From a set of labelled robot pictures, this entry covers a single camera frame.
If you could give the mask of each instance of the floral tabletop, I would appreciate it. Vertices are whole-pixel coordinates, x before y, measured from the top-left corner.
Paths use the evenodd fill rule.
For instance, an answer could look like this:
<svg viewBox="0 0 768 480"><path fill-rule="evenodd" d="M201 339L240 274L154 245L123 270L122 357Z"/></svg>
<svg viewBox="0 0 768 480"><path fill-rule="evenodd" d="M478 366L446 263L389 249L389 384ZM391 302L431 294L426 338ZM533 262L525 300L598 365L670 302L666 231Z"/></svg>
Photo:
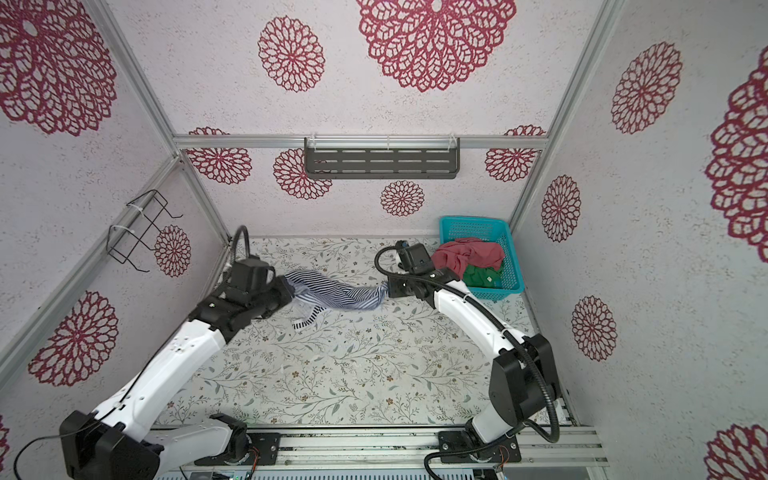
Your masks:
<svg viewBox="0 0 768 480"><path fill-rule="evenodd" d="M417 241L430 253L438 245L436 238ZM315 269L352 285L376 286L385 278L373 257L394 242L252 239L251 252L277 272ZM387 269L394 262L392 255L382 257ZM519 296L487 305L532 333ZM157 423L189 424L223 412L250 425L461 424L488 402L489 362L426 302L387 298L371 312L327 310L315 324L294 330L293 320L310 311L294 302L254 320L193 375Z"/></svg>

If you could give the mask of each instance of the teal laundry basket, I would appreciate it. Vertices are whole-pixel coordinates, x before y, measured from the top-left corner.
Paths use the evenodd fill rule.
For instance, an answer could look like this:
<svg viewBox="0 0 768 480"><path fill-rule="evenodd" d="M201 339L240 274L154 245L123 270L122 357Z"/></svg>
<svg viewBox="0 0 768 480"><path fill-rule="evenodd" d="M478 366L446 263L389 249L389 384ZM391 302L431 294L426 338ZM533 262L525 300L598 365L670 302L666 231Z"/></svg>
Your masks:
<svg viewBox="0 0 768 480"><path fill-rule="evenodd" d="M509 233L509 225L503 220L485 217L443 217L440 219L440 244L457 238L477 237L486 242L496 242L504 250L504 269L502 288L477 288L470 286L469 291L479 299L503 300L513 293L521 293L525 288L520 274L520 262Z"/></svg>

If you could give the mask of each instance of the green garment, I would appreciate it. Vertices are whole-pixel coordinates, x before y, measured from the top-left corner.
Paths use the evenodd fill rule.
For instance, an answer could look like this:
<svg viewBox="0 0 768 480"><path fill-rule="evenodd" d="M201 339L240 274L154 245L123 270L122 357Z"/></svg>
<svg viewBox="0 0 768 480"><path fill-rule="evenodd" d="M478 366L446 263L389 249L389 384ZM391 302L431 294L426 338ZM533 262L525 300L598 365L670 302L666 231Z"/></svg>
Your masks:
<svg viewBox="0 0 768 480"><path fill-rule="evenodd" d="M480 288L502 288L502 271L504 265L496 270L492 268L480 268L474 265L468 265L467 270L464 272L464 283L467 286L475 286Z"/></svg>

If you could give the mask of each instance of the striped cloth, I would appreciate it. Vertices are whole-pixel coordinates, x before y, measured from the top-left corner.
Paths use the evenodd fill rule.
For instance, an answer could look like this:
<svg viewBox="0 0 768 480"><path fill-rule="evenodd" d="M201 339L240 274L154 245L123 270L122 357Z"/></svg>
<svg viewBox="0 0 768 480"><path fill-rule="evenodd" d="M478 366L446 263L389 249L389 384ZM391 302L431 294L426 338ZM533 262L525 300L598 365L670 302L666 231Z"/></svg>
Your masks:
<svg viewBox="0 0 768 480"><path fill-rule="evenodd" d="M293 297L314 305L312 313L305 319L293 321L296 330L312 325L325 309L333 310L374 310L382 304L387 286L352 286L333 280L316 270L294 270L285 275L295 289Z"/></svg>

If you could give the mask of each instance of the pink garment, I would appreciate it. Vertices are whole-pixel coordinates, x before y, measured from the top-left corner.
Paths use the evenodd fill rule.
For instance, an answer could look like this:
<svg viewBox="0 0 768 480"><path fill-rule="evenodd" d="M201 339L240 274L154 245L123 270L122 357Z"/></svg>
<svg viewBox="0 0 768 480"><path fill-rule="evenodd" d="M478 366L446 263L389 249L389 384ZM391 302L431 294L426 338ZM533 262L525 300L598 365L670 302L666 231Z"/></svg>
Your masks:
<svg viewBox="0 0 768 480"><path fill-rule="evenodd" d="M498 270L502 267L503 259L504 250L501 245L474 237L457 238L444 243L432 254L435 268L446 266L456 272L458 278L463 278L467 265Z"/></svg>

